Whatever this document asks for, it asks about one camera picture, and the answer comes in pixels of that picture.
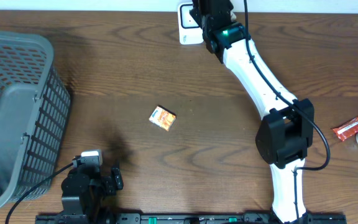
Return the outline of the orange small packet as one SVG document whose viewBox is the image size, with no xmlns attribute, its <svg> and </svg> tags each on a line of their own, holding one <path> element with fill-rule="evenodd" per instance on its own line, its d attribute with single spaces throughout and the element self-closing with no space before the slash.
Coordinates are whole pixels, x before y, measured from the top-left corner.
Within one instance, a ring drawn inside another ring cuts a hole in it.
<svg viewBox="0 0 358 224">
<path fill-rule="evenodd" d="M 157 106 L 149 117 L 149 121 L 158 127 L 169 131 L 176 120 L 176 116 L 168 110 Z"/>
</svg>

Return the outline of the red Top chocolate bar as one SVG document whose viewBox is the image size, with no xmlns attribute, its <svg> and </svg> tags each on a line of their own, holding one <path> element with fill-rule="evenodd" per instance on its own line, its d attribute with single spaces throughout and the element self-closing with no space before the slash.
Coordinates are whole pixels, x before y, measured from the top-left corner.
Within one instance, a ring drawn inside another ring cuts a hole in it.
<svg viewBox="0 0 358 224">
<path fill-rule="evenodd" d="M 358 116 L 338 128 L 333 128 L 333 132 L 341 141 L 354 136 L 358 133 Z"/>
</svg>

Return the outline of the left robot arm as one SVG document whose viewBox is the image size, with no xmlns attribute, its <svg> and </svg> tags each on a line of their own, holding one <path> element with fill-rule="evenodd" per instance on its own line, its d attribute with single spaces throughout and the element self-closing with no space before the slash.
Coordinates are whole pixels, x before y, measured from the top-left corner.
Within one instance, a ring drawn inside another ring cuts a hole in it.
<svg viewBox="0 0 358 224">
<path fill-rule="evenodd" d="M 61 184 L 63 211 L 54 219 L 55 223 L 116 223 L 116 216 L 101 205 L 108 196 L 122 190 L 119 162 L 110 168 L 111 174 L 101 175 L 99 156 L 76 156 L 73 169 Z"/>
</svg>

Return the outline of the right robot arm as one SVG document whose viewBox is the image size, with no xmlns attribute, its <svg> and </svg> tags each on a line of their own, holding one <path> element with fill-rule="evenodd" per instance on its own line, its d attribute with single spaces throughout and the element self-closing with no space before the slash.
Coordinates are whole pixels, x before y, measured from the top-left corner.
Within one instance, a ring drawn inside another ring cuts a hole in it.
<svg viewBox="0 0 358 224">
<path fill-rule="evenodd" d="M 259 55 L 247 24 L 232 18 L 230 1 L 192 2 L 190 15 L 202 30 L 206 48 L 242 83 L 262 120 L 255 143 L 270 166 L 272 213 L 279 223 L 306 223 L 302 171 L 313 142 L 309 100 L 299 101 L 274 76 Z"/>
</svg>

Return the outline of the white barcode scanner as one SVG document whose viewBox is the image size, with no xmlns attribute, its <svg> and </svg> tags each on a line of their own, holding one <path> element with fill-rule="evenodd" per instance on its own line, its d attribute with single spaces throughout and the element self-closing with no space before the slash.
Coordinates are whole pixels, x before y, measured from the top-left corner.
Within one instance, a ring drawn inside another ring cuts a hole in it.
<svg viewBox="0 0 358 224">
<path fill-rule="evenodd" d="M 179 40 L 182 45 L 204 42 L 201 28 L 190 15 L 191 9 L 193 9 L 192 2 L 183 2 L 177 8 Z"/>
</svg>

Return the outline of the grey plastic basket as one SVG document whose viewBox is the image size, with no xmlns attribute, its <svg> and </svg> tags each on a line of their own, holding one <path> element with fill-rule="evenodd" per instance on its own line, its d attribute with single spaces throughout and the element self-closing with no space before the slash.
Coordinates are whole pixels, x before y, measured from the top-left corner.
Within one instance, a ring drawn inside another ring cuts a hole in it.
<svg viewBox="0 0 358 224">
<path fill-rule="evenodd" d="M 40 35 L 0 31 L 0 208 L 51 185 L 71 104 Z"/>
</svg>

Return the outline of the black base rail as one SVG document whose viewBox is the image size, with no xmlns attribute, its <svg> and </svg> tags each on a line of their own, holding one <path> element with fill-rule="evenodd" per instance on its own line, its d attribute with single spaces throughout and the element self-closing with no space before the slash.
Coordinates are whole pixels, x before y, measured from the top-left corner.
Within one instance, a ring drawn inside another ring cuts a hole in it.
<svg viewBox="0 0 358 224">
<path fill-rule="evenodd" d="M 280 223 L 271 213 L 248 212 L 243 215 L 156 215 L 138 213 L 107 212 L 97 218 L 88 218 L 86 215 L 37 215 L 35 224 L 70 224 L 70 223 L 97 223 L 97 224 L 235 224 L 235 223 Z"/>
</svg>

